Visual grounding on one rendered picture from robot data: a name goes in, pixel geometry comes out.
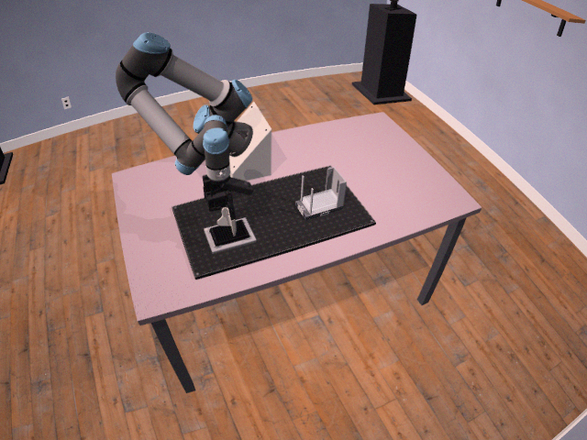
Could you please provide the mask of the white rectangular frame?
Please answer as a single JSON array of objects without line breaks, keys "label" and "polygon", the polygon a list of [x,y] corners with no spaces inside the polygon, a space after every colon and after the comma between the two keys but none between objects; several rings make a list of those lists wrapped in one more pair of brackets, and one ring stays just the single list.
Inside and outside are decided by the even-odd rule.
[{"label": "white rectangular frame", "polygon": [[[211,236],[211,233],[209,231],[209,229],[211,227],[215,227],[215,226],[218,226],[218,225],[214,225],[214,226],[211,226],[211,227],[208,227],[208,228],[205,228],[204,229],[205,235],[207,237],[209,246],[210,246],[213,254],[219,253],[219,252],[222,252],[222,251],[226,251],[226,250],[229,250],[229,249],[232,249],[232,248],[242,247],[242,246],[245,246],[245,245],[248,245],[248,244],[257,242],[257,239],[254,236],[254,234],[253,234],[253,232],[252,232],[252,230],[251,230],[251,228],[249,226],[249,223],[247,221],[247,218],[245,217],[245,218],[241,218],[241,219],[243,220],[243,222],[244,222],[244,224],[245,224],[245,226],[246,226],[246,228],[247,228],[247,230],[249,232],[250,237],[249,238],[246,238],[244,240],[240,240],[240,241],[234,242],[234,243],[226,244],[224,246],[216,247],[216,245],[214,243],[214,240],[213,240],[213,238]],[[238,219],[238,220],[241,220],[241,219]],[[238,220],[236,220],[236,221],[238,221]]]}]

